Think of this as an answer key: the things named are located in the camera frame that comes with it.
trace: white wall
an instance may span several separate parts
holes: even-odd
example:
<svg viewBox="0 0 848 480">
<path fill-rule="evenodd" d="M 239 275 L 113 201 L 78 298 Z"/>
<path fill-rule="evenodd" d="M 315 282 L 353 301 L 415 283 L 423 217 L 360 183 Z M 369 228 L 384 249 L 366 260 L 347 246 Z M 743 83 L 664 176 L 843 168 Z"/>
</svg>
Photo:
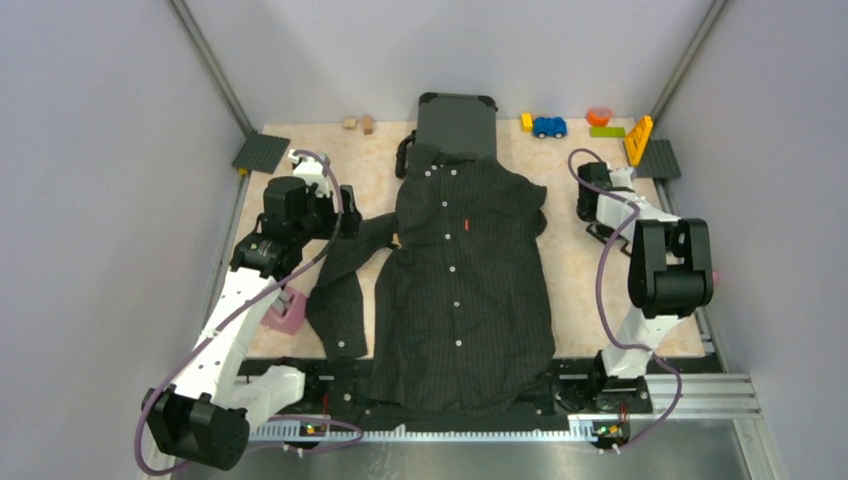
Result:
<svg viewBox="0 0 848 480">
<path fill-rule="evenodd" d="M 647 113 L 709 0 L 192 0 L 255 124 L 413 119 L 426 91 L 502 116 Z"/>
<path fill-rule="evenodd" d="M 791 478 L 844 478 L 848 3 L 734 2 L 662 119 L 709 222 L 711 307 Z"/>
<path fill-rule="evenodd" d="M 138 478 L 243 137 L 164 1 L 4 1 L 0 44 L 0 478 Z"/>
</svg>

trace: green toy block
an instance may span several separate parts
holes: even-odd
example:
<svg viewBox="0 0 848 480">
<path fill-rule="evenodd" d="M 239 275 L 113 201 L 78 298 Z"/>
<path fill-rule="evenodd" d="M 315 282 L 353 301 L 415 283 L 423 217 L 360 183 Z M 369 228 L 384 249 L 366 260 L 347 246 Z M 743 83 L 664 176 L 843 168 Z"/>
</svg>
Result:
<svg viewBox="0 0 848 480">
<path fill-rule="evenodd" d="M 591 127 L 589 136 L 595 138 L 624 138 L 627 131 L 624 127 Z"/>
</svg>

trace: black bracket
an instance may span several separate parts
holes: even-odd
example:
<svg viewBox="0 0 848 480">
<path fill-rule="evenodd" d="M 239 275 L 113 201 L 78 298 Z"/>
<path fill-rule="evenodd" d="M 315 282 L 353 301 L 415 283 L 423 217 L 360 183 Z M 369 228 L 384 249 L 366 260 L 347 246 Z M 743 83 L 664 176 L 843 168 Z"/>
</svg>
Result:
<svg viewBox="0 0 848 480">
<path fill-rule="evenodd" d="M 667 252 L 682 262 L 669 265 Z M 707 223 L 695 218 L 677 223 L 637 220 L 627 292 L 645 318 L 688 317 L 708 304 L 713 296 L 713 270 Z"/>
<path fill-rule="evenodd" d="M 142 408 L 153 389 L 147 392 Z M 250 425 L 244 409 L 225 409 L 209 403 L 209 394 L 197 400 L 168 387 L 147 416 L 147 426 L 159 451 L 221 470 L 233 468 L 247 448 Z"/>
</svg>

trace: cable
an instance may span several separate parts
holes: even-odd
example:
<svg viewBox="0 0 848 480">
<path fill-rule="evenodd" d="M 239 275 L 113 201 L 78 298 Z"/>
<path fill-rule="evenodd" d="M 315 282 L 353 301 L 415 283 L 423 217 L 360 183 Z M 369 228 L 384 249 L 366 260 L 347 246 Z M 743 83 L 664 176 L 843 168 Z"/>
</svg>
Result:
<svg viewBox="0 0 848 480">
<path fill-rule="evenodd" d="M 659 418 L 657 418 L 654 421 L 654 423 L 649 425 L 648 428 L 642 430 L 636 436 L 634 436 L 628 443 L 626 443 L 625 445 L 619 446 L 617 450 L 613 450 L 613 451 L 618 451 L 620 453 L 621 451 L 623 451 L 627 448 L 630 448 L 634 444 L 636 444 L 639 441 L 641 441 L 642 439 L 644 439 L 649 433 L 654 431 L 654 429 L 656 429 L 660 424 L 662 424 L 671 415 L 671 413 L 677 407 L 677 404 L 680 401 L 680 397 L 683 395 L 683 377 L 680 375 L 680 372 L 678 372 L 674 367 L 669 365 L 659 355 L 651 352 L 651 349 L 648 348 L 647 345 L 621 343 L 620 341 L 618 341 L 617 338 L 615 338 L 615 335 L 612 333 L 612 328 L 610 328 L 609 320 L 607 319 L 607 314 L 606 314 L 606 311 L 604 310 L 604 302 L 603 302 L 603 298 L 602 298 L 602 290 L 603 290 L 602 285 L 603 285 L 603 278 L 604 278 L 604 270 L 606 269 L 607 259 L 609 258 L 609 254 L 612 251 L 612 247 L 615 244 L 615 241 L 621 235 L 621 232 L 623 232 L 624 229 L 628 227 L 628 225 L 630 225 L 631 223 L 636 221 L 636 219 L 639 217 L 639 206 L 636 205 L 635 203 L 630 202 L 629 200 L 627 200 L 626 198 L 624 198 L 620 195 L 616 195 L 613 192 L 608 192 L 608 191 L 606 191 L 602 188 L 598 188 L 598 187 L 592 185 L 591 183 L 587 182 L 586 180 L 583 180 L 582 178 L 580 178 L 580 176 L 577 175 L 577 172 L 574 171 L 574 156 L 577 155 L 578 153 L 587 153 L 587 154 L 591 155 L 592 157 L 594 157 L 594 159 L 597 160 L 598 162 L 603 162 L 603 160 L 601 159 L 600 156 L 598 156 L 597 153 L 593 152 L 592 150 L 589 150 L 588 148 L 574 149 L 568 155 L 568 171 L 571 173 L 571 176 L 574 177 L 575 180 L 577 180 L 577 183 L 579 183 L 581 186 L 586 187 L 589 190 L 591 190 L 591 191 L 593 191 L 593 192 L 595 192 L 599 195 L 606 195 L 607 197 L 610 197 L 614 200 L 618 200 L 619 202 L 622 202 L 626 205 L 629 205 L 633 209 L 633 213 L 631 213 L 630 216 L 628 216 L 623 222 L 621 222 L 621 225 L 619 225 L 618 228 L 613 230 L 613 232 L 610 234 L 609 238 L 607 239 L 606 243 L 604 243 L 604 250 L 601 252 L 601 259 L 598 262 L 598 272 L 595 275 L 595 304 L 598 307 L 598 315 L 600 315 L 600 317 L 601 317 L 601 325 L 604 327 L 604 333 L 606 333 L 607 338 L 609 339 L 610 343 L 615 345 L 616 348 L 620 348 L 622 350 L 643 350 L 643 351 L 650 353 L 651 357 L 654 359 L 654 361 L 657 362 L 657 365 L 662 367 L 663 370 L 674 375 L 674 378 L 677 380 L 677 389 L 674 393 L 674 399 L 672 399 L 671 404 L 668 406 L 666 411 L 664 411 L 662 413 L 662 415 L 660 415 Z"/>
<path fill-rule="evenodd" d="M 261 292 L 257 293 L 256 296 L 254 296 L 253 298 L 251 298 L 250 300 L 245 302 L 244 305 L 235 309 L 233 311 L 233 313 L 231 313 L 229 316 L 227 316 L 227 318 L 225 318 L 217 327 L 215 327 L 216 332 L 219 332 L 219 333 L 222 332 L 227 327 L 227 325 L 232 323 L 233 320 L 238 318 L 239 315 L 244 313 L 248 308 L 253 306 L 256 302 L 261 300 L 263 297 L 270 294 L 271 292 L 276 291 L 279 288 L 282 288 L 287 283 L 291 282 L 292 280 L 294 280 L 295 278 L 297 278 L 301 274 L 303 274 L 303 272 L 312 268 L 316 263 L 318 263 L 319 260 L 321 260 L 322 258 L 324 258 L 327 255 L 327 252 L 329 251 L 329 248 L 330 248 L 330 244 L 333 243 L 333 241 L 335 241 L 336 237 L 338 237 L 338 235 L 339 235 L 339 231 L 341 229 L 341 224 L 342 224 L 342 214 L 344 212 L 343 204 L 342 204 L 342 193 L 341 193 L 341 187 L 339 186 L 339 182 L 336 179 L 335 174 L 333 174 L 333 171 L 330 169 L 330 159 L 329 159 L 329 157 L 327 157 L 327 160 L 324 160 L 324 159 L 321 158 L 320 155 L 313 153 L 313 152 L 310 152 L 308 150 L 295 150 L 294 154 L 299 155 L 299 156 L 306 155 L 306 156 L 312 157 L 313 159 L 315 159 L 315 161 L 320 163 L 322 167 L 324 167 L 324 171 L 327 173 L 327 176 L 330 177 L 330 182 L 332 182 L 332 184 L 333 184 L 333 192 L 336 195 L 336 201 L 338 202 L 338 210 L 339 210 L 338 215 L 336 216 L 336 224 L 333 228 L 333 234 L 330 236 L 329 241 L 327 241 L 327 244 L 324 245 L 324 248 L 321 249 L 321 251 L 318 253 L 318 255 L 315 255 L 315 257 L 312 258 L 312 260 L 310 260 L 306 265 L 295 270 L 294 272 L 292 272 L 286 278 L 280 280 L 279 282 L 265 288 Z M 197 358 L 197 356 L 200 355 L 200 353 L 203 350 L 205 350 L 206 347 L 208 347 L 210 343 L 212 343 L 211 337 L 206 338 L 202 342 L 200 342 L 197 345 L 197 347 L 195 347 L 194 350 L 192 350 L 182 360 L 182 362 L 180 362 L 179 366 L 176 369 L 174 369 L 174 371 L 169 373 L 165 377 L 165 379 L 162 380 L 161 383 L 159 383 L 159 385 L 153 390 L 153 393 L 149 396 L 147 402 L 144 404 L 144 407 L 141 410 L 141 415 L 138 418 L 138 423 L 136 424 L 136 428 L 135 428 L 135 441 L 133 442 L 133 450 L 134 450 L 133 453 L 135 454 L 135 463 L 138 465 L 138 468 L 140 468 L 141 471 L 143 471 L 147 475 L 150 475 L 150 476 L 153 476 L 153 477 L 157 477 L 157 476 L 161 476 L 161 475 L 167 475 L 169 473 L 174 473 L 174 472 L 177 472 L 179 470 L 182 470 L 183 468 L 185 468 L 189 464 L 188 461 L 183 461 L 183 462 L 177 463 L 173 467 L 170 467 L 170 468 L 167 468 L 167 469 L 164 469 L 164 470 L 155 470 L 150 465 L 148 465 L 147 462 L 144 460 L 144 454 L 142 453 L 142 445 L 141 445 L 142 444 L 142 438 L 144 436 L 144 425 L 147 423 L 147 416 L 150 415 L 150 411 L 153 409 L 153 404 L 156 403 L 156 400 L 159 398 L 159 396 L 162 394 L 162 392 L 165 390 L 165 388 L 167 388 L 168 385 L 170 385 L 171 382 L 174 380 L 174 378 L 176 378 L 177 375 L 179 375 L 180 372 L 182 372 L 183 369 L 186 366 L 188 366 L 195 358 Z"/>
</svg>

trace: toy car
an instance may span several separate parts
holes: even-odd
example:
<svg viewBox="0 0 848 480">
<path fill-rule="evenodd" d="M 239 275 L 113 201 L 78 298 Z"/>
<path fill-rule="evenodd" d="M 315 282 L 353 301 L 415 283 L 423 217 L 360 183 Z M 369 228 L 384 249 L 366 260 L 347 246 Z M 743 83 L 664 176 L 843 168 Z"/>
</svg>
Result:
<svg viewBox="0 0 848 480">
<path fill-rule="evenodd" d="M 536 117 L 533 120 L 533 136 L 536 138 L 562 138 L 567 133 L 562 117 Z"/>
</svg>

